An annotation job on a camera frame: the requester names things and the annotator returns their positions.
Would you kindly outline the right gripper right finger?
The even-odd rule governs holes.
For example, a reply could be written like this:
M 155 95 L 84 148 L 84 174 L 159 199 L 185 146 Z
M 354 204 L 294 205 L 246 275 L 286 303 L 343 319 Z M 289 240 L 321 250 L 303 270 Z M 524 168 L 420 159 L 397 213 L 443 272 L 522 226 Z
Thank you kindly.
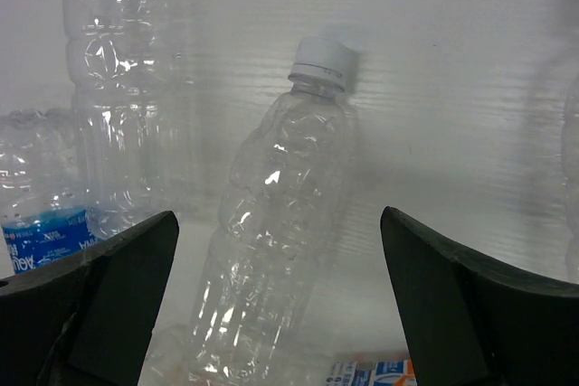
M 381 237 L 421 385 L 576 385 L 578 286 L 516 268 L 393 207 Z

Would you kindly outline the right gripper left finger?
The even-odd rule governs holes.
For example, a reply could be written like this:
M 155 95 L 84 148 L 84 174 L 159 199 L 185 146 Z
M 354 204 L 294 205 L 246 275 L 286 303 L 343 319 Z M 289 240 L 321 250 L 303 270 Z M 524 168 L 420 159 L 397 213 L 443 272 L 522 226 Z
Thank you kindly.
M 3 385 L 135 385 L 176 253 L 161 212 L 1 281 Z

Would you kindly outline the clear bottle white cap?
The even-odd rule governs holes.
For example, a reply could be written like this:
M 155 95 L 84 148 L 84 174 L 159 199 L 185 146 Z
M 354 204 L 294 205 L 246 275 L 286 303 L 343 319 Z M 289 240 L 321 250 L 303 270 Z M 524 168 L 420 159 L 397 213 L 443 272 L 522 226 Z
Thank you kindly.
M 195 294 L 183 384 L 277 380 L 340 213 L 354 58 L 340 42 L 302 39 L 290 90 L 242 142 Z

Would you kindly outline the clear ribbed bottle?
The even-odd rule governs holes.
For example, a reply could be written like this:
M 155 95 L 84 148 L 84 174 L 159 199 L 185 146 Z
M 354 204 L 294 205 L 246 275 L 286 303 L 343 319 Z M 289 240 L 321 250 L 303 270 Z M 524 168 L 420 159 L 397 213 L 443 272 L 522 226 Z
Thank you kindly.
M 62 0 L 89 224 L 192 210 L 191 0 Z

